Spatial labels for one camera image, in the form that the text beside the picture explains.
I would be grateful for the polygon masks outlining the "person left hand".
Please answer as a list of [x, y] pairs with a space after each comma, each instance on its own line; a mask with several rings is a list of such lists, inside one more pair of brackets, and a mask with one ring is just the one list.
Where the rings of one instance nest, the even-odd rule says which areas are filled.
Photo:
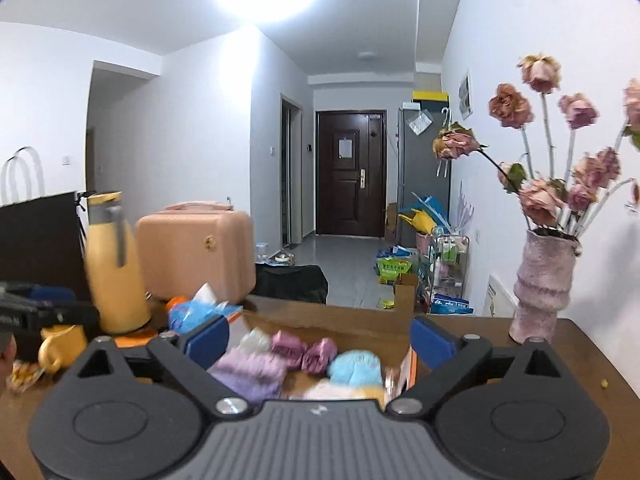
[[1, 388], [6, 386], [6, 378], [11, 376], [13, 363], [16, 356], [16, 341], [13, 335], [9, 336], [6, 346], [0, 356]]

